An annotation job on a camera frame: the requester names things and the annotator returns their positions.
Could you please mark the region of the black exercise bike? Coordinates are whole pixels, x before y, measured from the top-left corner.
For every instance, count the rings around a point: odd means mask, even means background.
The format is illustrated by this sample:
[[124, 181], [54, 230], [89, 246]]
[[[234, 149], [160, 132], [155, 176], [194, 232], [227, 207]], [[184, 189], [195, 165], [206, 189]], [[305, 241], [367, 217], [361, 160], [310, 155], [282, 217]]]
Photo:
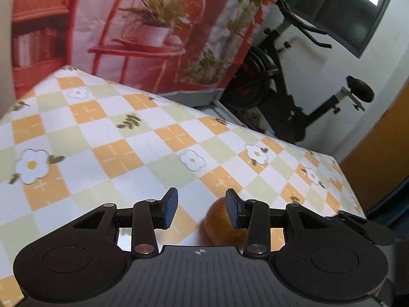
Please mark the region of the black exercise bike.
[[316, 35], [328, 32], [304, 23], [285, 0], [278, 0], [283, 20], [264, 29], [264, 38], [249, 49], [241, 67], [220, 97], [220, 104], [246, 127], [296, 144], [307, 128], [328, 112], [341, 111], [349, 99], [357, 111], [374, 100], [373, 89], [352, 75], [321, 75], [331, 44]]

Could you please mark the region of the checkered floral tablecloth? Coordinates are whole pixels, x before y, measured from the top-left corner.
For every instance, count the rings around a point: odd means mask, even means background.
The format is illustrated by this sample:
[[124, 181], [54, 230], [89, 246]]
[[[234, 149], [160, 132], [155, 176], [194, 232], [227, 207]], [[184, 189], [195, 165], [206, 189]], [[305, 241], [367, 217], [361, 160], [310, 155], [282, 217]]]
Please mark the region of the checkered floral tablecloth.
[[163, 97], [63, 67], [1, 119], [1, 305], [22, 298], [27, 244], [104, 203], [129, 208], [175, 187], [160, 245], [204, 245], [210, 206], [233, 188], [274, 208], [362, 208], [336, 160]]

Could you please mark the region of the dark framed window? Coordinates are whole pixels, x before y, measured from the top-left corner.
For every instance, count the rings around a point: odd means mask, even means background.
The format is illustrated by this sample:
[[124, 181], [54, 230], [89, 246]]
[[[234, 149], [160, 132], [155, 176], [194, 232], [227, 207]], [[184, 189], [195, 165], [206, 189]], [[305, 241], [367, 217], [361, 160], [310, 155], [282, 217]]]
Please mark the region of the dark framed window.
[[390, 0], [285, 0], [292, 12], [324, 29], [343, 47], [361, 57]]

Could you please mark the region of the orange wooden door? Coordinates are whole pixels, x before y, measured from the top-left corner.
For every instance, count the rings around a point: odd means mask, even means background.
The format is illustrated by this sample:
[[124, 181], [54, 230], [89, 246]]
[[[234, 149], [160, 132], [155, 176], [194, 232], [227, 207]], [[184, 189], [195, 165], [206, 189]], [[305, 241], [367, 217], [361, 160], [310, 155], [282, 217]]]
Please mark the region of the orange wooden door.
[[408, 177], [408, 85], [340, 167], [365, 211]]

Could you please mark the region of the pink printed backdrop cloth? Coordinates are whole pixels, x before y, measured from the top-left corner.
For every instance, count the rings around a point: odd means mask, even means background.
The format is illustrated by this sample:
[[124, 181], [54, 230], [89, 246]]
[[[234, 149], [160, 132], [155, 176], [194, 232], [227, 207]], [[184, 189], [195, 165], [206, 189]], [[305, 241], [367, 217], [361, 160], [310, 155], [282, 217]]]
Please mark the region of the pink printed backdrop cloth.
[[155, 94], [223, 89], [277, 0], [14, 0], [20, 97], [69, 65]]

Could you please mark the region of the orange fruit under gripper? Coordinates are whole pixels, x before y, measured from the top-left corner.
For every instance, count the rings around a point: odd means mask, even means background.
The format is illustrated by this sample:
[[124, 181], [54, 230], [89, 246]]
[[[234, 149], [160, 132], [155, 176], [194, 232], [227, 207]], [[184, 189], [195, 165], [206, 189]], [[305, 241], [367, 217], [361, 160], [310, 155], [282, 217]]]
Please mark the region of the orange fruit under gripper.
[[242, 249], [247, 237], [246, 229], [235, 229], [225, 207], [225, 199], [219, 198], [209, 208], [204, 221], [203, 229], [212, 245], [233, 245]]

